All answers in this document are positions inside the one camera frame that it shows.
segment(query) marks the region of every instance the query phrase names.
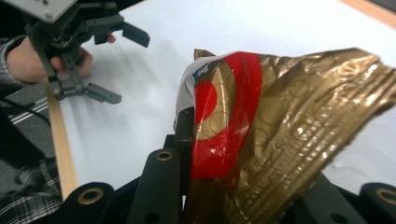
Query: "red and gold wrapper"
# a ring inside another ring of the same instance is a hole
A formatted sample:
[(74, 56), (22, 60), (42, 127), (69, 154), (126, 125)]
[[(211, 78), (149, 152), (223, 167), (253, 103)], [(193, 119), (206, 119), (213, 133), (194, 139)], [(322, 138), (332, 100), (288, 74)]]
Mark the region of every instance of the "red and gold wrapper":
[(200, 63), (186, 223), (274, 223), (396, 101), (395, 70), (359, 49)]

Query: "black wire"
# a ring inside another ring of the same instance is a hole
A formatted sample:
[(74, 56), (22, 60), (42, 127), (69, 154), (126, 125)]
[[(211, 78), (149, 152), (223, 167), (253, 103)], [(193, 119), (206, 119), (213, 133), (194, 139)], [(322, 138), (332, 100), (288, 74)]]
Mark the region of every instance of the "black wire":
[(18, 109), (21, 109), (21, 110), (23, 110), (23, 111), (29, 112), (29, 113), (31, 113), (31, 114), (33, 114), (33, 115), (36, 115), (36, 116), (38, 116), (39, 118), (43, 119), (43, 120), (50, 126), (50, 121), (49, 121), (46, 117), (44, 117), (43, 115), (41, 115), (40, 113), (37, 113), (37, 112), (31, 110), (30, 108), (28, 108), (28, 107), (26, 107), (26, 106), (19, 105), (19, 104), (15, 103), (15, 102), (10, 101), (10, 100), (5, 99), (5, 98), (0, 99), (0, 101), (6, 103), (6, 104), (8, 104), (8, 105), (12, 105), (12, 106), (14, 106), (14, 107), (17, 107)]

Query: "wooden strip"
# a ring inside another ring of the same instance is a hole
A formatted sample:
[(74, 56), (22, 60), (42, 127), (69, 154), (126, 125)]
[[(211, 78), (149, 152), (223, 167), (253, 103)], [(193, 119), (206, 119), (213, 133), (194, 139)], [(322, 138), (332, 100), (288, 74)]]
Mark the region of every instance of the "wooden strip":
[(76, 169), (67, 139), (61, 105), (50, 92), (50, 85), (48, 83), (47, 96), (49, 102), (50, 126), (58, 164), (58, 173), (61, 181), (62, 197), (65, 200), (69, 194), (78, 187)]
[(341, 1), (396, 29), (396, 13), (367, 0)]

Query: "human hand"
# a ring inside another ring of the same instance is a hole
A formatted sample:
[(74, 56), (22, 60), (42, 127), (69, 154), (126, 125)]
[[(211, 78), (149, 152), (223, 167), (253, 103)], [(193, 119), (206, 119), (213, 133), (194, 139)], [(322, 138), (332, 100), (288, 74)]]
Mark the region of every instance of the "human hand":
[[(107, 41), (114, 43), (116, 38), (112, 34), (109, 34)], [(78, 73), (82, 76), (87, 76), (91, 72), (93, 58), (83, 48), (80, 49), (80, 54), (81, 62), (78, 65)], [(65, 72), (64, 62), (60, 57), (51, 58), (50, 63), (55, 72)], [(7, 66), (10, 74), (22, 82), (37, 83), (45, 80), (48, 76), (43, 63), (28, 37), (25, 37), (19, 46), (7, 54)]]

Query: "white table surface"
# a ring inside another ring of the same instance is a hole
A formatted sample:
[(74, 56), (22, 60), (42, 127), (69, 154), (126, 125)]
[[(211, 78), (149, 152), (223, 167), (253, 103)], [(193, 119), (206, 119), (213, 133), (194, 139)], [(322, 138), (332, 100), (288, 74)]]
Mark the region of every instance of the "white table surface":
[[(147, 0), (121, 12), (149, 33), (147, 49), (84, 44), (94, 58), (84, 80), (122, 95), (118, 105), (88, 97), (61, 101), (78, 184), (117, 189), (140, 176), (147, 155), (173, 133), (178, 85), (194, 49), (301, 56), (360, 48), (396, 67), (396, 30), (336, 0)], [(396, 186), (396, 107), (373, 119), (324, 171), (358, 193), (361, 184)]]

